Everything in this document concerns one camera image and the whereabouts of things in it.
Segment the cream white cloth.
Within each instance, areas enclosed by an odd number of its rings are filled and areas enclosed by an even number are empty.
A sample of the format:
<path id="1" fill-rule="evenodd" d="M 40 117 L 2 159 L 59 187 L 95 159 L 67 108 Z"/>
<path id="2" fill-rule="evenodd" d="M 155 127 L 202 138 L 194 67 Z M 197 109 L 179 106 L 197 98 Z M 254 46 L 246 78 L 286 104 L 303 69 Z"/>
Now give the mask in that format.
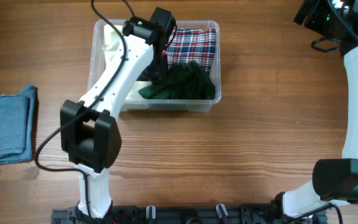
<path id="1" fill-rule="evenodd" d="M 109 25 L 103 27 L 104 37 L 103 37 L 103 46 L 102 51 L 104 53 L 104 58 L 106 62 L 106 67 L 109 67 L 110 61 L 114 59 L 116 52 L 118 51 L 121 40 L 117 32 Z M 148 81 L 136 81 L 128 95 L 126 100 L 143 100 L 139 94 L 139 90 L 150 85 Z"/>

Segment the green cloth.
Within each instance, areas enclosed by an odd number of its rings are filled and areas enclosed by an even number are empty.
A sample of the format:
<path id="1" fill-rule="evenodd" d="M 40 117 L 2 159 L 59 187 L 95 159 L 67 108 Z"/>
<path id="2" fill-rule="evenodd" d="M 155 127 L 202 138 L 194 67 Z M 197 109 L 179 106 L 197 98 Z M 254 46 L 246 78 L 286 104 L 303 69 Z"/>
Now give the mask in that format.
<path id="1" fill-rule="evenodd" d="M 209 73 L 191 61 L 172 66 L 165 78 L 138 93 L 148 100 L 213 100 L 216 89 Z"/>

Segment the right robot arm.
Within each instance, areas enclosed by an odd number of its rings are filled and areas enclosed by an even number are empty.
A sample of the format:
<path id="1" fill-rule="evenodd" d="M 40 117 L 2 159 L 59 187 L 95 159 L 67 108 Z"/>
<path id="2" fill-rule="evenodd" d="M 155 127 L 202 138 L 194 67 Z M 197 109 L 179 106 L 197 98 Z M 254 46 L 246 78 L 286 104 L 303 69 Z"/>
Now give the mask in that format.
<path id="1" fill-rule="evenodd" d="M 270 222 L 300 223 L 321 221 L 327 209 L 358 204 L 358 1 L 306 0 L 295 23 L 322 35 L 338 47 L 319 52 L 340 51 L 348 85 L 347 133 L 339 159 L 319 160 L 312 179 L 295 190 L 282 192 L 271 201 L 267 212 Z"/>

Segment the blue denim jeans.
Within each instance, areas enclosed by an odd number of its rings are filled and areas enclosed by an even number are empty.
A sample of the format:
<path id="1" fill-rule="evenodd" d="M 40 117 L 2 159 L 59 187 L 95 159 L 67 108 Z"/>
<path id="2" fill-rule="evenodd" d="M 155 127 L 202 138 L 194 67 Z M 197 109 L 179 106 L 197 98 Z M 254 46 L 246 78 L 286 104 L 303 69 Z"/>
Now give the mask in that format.
<path id="1" fill-rule="evenodd" d="M 36 93 L 27 85 L 16 95 L 0 95 L 0 165 L 31 160 Z"/>

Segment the red plaid cloth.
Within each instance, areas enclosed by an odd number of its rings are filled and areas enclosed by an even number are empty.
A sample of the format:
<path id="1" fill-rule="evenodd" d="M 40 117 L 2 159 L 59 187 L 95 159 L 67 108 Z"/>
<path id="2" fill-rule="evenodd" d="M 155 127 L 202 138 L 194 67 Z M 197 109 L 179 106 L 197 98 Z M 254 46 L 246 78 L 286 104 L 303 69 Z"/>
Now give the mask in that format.
<path id="1" fill-rule="evenodd" d="M 170 38 L 169 46 L 163 51 L 167 57 L 167 66 L 195 61 L 206 72 L 210 72 L 216 53 L 216 29 L 175 29 Z"/>

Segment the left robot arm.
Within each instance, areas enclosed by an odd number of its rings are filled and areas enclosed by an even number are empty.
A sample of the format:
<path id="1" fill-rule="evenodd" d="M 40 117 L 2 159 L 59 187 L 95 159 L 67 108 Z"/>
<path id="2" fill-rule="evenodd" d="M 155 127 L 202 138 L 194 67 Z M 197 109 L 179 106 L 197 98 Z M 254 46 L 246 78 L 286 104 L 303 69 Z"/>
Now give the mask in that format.
<path id="1" fill-rule="evenodd" d="M 60 109 L 62 149 L 80 172 L 78 222 L 113 220 L 108 169 L 122 144 L 117 119 L 140 74 L 159 65 L 175 25 L 172 13 L 159 7 L 149 20 L 133 16 L 125 21 L 115 30 L 118 44 L 98 81 L 79 102 L 66 100 Z"/>

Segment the clear plastic storage container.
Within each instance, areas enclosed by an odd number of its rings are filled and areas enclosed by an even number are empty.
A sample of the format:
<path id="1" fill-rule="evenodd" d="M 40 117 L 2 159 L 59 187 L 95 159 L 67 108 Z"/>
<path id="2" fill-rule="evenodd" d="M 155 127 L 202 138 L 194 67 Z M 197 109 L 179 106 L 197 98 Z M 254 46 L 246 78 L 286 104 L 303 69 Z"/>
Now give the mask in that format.
<path id="1" fill-rule="evenodd" d="M 103 20 L 98 20 L 93 29 L 93 43 L 91 51 L 91 60 L 89 68 L 89 78 L 87 89 L 90 90 L 98 81 L 106 68 L 106 57 L 103 52 L 104 44 L 104 26 Z M 216 45 L 214 47 L 214 56 L 211 60 L 211 69 L 209 77 L 215 87 L 215 96 L 212 100 L 130 100 L 127 99 L 121 110 L 169 110 L 169 111 L 191 111 L 207 112 L 218 103 L 222 96 L 221 91 L 221 56 L 219 25 L 215 21 L 177 21 L 179 28 L 196 29 L 207 31 L 214 29 L 216 31 Z"/>

